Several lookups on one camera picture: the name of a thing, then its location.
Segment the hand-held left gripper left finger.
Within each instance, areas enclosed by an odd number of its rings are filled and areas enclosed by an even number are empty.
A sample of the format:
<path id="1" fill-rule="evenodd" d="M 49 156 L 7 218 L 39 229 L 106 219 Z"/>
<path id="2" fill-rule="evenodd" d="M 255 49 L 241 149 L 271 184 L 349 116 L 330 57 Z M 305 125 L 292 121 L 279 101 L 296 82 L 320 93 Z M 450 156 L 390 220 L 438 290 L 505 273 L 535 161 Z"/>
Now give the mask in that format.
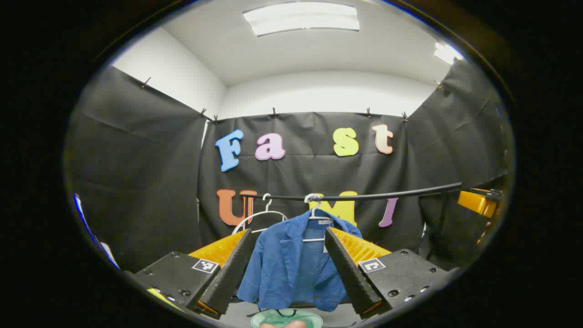
<path id="1" fill-rule="evenodd" d="M 187 315 L 220 319 L 232 303 L 258 233 L 250 229 L 190 253 L 173 251 L 136 272 L 125 272 L 140 289 Z"/>

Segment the black backdrop cloth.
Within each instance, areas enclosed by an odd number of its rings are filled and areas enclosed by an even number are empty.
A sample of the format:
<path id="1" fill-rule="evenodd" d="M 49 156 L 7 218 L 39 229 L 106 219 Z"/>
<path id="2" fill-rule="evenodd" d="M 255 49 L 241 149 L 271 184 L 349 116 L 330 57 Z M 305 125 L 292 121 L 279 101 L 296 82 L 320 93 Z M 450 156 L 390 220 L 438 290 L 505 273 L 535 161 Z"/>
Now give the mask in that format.
<path id="1" fill-rule="evenodd" d="M 89 229 L 121 268 L 138 271 L 171 251 L 231 234 L 245 218 L 262 229 L 263 195 L 292 218 L 304 196 L 379 195 L 504 180 L 512 129 L 485 75 L 457 62 L 408 116 L 279 113 L 210 123 L 116 68 L 91 81 L 73 110 L 64 166 Z"/>

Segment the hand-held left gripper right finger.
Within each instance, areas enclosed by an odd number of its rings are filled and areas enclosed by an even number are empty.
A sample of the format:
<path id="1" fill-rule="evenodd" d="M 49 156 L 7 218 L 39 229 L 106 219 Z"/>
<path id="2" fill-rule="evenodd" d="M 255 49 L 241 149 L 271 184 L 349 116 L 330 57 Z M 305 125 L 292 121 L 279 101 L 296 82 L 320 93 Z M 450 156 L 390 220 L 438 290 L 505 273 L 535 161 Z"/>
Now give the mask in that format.
<path id="1" fill-rule="evenodd" d="M 409 249 L 388 251 L 360 237 L 327 228 L 325 247 L 361 318 L 382 315 L 444 288 L 446 271 Z"/>

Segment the green laundry hamper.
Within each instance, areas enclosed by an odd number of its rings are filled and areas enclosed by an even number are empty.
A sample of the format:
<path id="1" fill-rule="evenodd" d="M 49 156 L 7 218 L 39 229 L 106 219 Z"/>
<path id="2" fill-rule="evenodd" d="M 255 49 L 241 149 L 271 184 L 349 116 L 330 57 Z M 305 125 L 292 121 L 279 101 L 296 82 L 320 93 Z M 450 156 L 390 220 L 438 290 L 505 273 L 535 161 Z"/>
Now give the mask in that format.
<path id="1" fill-rule="evenodd" d="M 312 312 L 301 309 L 281 309 L 258 312 L 251 318 L 253 328 L 260 328 L 262 324 L 270 324 L 277 328 L 284 328 L 293 321 L 301 321 L 306 328 L 322 328 L 323 319 Z"/>

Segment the black rack upright pole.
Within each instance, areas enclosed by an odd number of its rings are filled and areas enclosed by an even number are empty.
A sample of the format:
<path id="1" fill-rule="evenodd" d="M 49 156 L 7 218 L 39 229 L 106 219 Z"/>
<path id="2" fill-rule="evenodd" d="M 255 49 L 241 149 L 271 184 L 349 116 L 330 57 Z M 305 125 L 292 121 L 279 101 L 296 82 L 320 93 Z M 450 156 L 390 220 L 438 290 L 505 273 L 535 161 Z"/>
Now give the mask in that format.
<path id="1" fill-rule="evenodd" d="M 435 244 L 434 244 L 433 249 L 432 249 L 433 255 L 439 249 L 440 239 L 441 239 L 441 235 L 443 232 L 443 227 L 444 227 L 444 223 L 445 223 L 445 219 L 446 219 L 446 211 L 447 211 L 448 202 L 449 202 L 449 195 L 450 194 L 448 192 L 442 194 L 439 224 L 437 225 L 437 228 L 435 231 Z"/>

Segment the small ceiling light panel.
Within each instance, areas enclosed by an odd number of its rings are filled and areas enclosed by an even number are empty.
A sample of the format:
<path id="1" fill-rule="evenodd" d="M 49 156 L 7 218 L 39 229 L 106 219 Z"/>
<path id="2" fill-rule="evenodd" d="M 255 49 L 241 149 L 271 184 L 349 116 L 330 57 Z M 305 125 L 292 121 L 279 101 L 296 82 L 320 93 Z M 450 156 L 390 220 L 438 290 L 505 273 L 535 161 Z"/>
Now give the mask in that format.
<path id="1" fill-rule="evenodd" d="M 448 65 L 453 65 L 456 61 L 464 60 L 464 56 L 449 44 L 435 43 L 434 55 Z"/>

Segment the row of black cloth clips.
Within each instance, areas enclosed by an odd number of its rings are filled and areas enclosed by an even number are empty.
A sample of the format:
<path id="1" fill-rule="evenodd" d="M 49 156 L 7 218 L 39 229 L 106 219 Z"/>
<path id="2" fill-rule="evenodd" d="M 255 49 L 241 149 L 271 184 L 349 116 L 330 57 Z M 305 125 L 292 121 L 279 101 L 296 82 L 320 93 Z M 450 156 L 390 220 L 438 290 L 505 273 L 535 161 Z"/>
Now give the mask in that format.
<path id="1" fill-rule="evenodd" d="M 402 77 L 352 71 L 305 72 L 267 77 L 226 87 L 215 76 L 192 73 L 141 73 L 137 79 L 206 116 L 243 116 L 350 112 L 400 116 L 412 114 L 435 84 Z"/>

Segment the white hanger with wrapped hook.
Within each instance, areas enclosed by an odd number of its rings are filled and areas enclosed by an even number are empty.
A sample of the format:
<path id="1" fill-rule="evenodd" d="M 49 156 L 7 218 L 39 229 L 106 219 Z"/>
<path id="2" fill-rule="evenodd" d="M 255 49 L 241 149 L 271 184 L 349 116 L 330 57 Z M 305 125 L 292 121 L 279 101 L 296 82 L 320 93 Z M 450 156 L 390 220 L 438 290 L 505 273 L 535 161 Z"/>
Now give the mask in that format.
<path id="1" fill-rule="evenodd" d="M 310 209 L 310 216 L 307 218 L 305 232 L 302 241 L 312 243 L 316 241 L 325 241 L 326 229 L 333 225 L 334 220 L 328 215 L 319 215 L 317 210 L 321 207 L 322 197 L 317 194 L 308 194 L 304 197 L 304 203 L 316 202 L 316 205 Z"/>

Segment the black clothes rail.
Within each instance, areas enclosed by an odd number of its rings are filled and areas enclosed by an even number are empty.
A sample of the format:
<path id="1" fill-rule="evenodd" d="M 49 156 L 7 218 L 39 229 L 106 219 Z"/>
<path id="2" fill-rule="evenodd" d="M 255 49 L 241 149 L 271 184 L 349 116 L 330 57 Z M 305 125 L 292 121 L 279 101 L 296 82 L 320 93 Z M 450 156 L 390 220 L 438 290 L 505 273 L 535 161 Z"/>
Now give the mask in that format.
<path id="1" fill-rule="evenodd" d="M 267 199 L 271 200 L 294 200 L 294 201 L 357 201 L 357 200 L 381 200 L 381 199 L 393 199 L 400 197 L 411 197 L 411 196 L 428 196 L 428 195 L 439 195 L 445 192 L 451 192 L 462 189 L 462 183 L 453 183 L 446 185 L 439 185 L 436 187 L 419 189 L 419 190 L 408 190 L 393 193 L 382 193 L 375 195 L 350 195 L 350 196 L 318 196 L 318 195 L 305 195 L 305 196 L 282 196 L 282 195 L 267 195 Z"/>

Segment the white plastic hanger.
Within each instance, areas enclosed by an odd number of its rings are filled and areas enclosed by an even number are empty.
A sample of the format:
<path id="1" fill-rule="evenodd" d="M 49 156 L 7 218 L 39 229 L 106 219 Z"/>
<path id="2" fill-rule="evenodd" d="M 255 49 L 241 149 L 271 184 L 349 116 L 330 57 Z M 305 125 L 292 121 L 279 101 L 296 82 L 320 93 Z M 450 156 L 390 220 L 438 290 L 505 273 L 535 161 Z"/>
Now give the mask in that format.
<path id="1" fill-rule="evenodd" d="M 262 196 L 262 200 L 266 200 L 269 199 L 269 202 L 265 205 L 265 210 L 254 213 L 246 218 L 244 218 L 233 230 L 231 235 L 235 235 L 236 233 L 239 233 L 239 230 L 242 229 L 245 230 L 244 226 L 250 222 L 250 220 L 252 220 L 253 218 L 256 218 L 259 215 L 264 215 L 264 214 L 275 214 L 275 215 L 279 215 L 281 216 L 281 222 L 288 220 L 287 216 L 279 211 L 276 210 L 270 210 L 269 206 L 271 205 L 271 203 L 273 202 L 273 197 L 271 196 L 271 194 L 266 193 Z"/>

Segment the large ceiling light panel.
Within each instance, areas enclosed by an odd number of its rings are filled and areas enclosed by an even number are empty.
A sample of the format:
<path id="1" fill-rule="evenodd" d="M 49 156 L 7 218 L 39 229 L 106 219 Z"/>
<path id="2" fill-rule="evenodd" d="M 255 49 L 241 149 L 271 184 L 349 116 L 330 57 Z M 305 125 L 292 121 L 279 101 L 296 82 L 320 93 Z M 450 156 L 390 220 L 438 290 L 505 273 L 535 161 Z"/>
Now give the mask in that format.
<path id="1" fill-rule="evenodd" d="M 332 2 L 279 3 L 247 10 L 242 16 L 258 37 L 306 29 L 360 30 L 356 8 Z"/>

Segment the blue corduroy jacket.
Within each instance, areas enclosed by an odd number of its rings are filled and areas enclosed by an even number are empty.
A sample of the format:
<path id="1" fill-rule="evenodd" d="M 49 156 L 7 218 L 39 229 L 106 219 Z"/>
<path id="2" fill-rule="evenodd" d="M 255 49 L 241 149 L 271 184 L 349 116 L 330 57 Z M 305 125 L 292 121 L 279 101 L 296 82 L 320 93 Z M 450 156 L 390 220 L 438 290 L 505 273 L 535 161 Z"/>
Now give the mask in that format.
<path id="1" fill-rule="evenodd" d="M 312 220 L 311 214 L 308 210 L 260 233 L 236 293 L 238 299 L 267 309 L 309 303 L 326 312 L 349 301 L 323 238 L 327 227 L 356 237 L 362 233 L 324 210 L 315 214 L 324 217 L 325 223 Z"/>

